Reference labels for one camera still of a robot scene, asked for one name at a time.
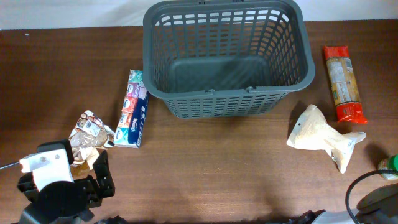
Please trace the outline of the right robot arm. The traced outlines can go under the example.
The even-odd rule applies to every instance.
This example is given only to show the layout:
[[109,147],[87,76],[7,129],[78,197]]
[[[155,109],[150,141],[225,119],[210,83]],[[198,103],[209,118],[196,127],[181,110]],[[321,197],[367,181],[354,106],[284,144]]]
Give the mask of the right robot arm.
[[[373,190],[359,201],[353,214],[360,223],[397,224],[397,184],[386,185]],[[347,211],[308,211],[288,223],[302,224],[352,224]]]

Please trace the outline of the grey plastic shopping basket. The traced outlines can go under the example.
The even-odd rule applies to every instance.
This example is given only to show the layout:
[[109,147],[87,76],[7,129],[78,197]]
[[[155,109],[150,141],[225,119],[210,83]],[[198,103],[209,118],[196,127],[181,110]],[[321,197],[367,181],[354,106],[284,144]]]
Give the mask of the grey plastic shopping basket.
[[292,0],[162,1],[143,29],[144,85],[181,119],[263,114],[315,76]]

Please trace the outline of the beige paper food bag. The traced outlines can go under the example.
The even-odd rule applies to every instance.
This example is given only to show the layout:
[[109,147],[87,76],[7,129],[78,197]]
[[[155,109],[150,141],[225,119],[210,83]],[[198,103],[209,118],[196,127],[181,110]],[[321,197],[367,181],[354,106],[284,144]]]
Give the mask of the beige paper food bag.
[[301,150],[325,151],[334,160],[339,172],[344,174],[355,145],[365,137],[364,132],[339,133],[327,123],[315,105],[308,105],[290,133],[287,145]]

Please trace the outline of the green lid spice jar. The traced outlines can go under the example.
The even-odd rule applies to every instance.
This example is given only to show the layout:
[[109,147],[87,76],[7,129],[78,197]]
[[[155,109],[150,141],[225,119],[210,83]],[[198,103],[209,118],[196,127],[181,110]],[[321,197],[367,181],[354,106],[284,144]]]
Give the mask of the green lid spice jar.
[[[377,167],[378,170],[394,170],[397,171],[397,155],[383,159]],[[381,174],[386,180],[397,180],[397,174]]]

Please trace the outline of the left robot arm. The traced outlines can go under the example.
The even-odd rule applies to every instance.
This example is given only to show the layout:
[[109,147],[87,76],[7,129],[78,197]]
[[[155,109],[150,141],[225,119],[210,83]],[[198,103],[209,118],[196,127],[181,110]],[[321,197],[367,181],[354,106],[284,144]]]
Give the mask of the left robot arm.
[[19,160],[24,175],[17,188],[30,201],[19,223],[88,222],[94,217],[91,209],[115,195],[107,152],[93,164],[96,178],[87,175],[75,180],[70,170],[73,161],[67,139],[43,143],[35,154]]

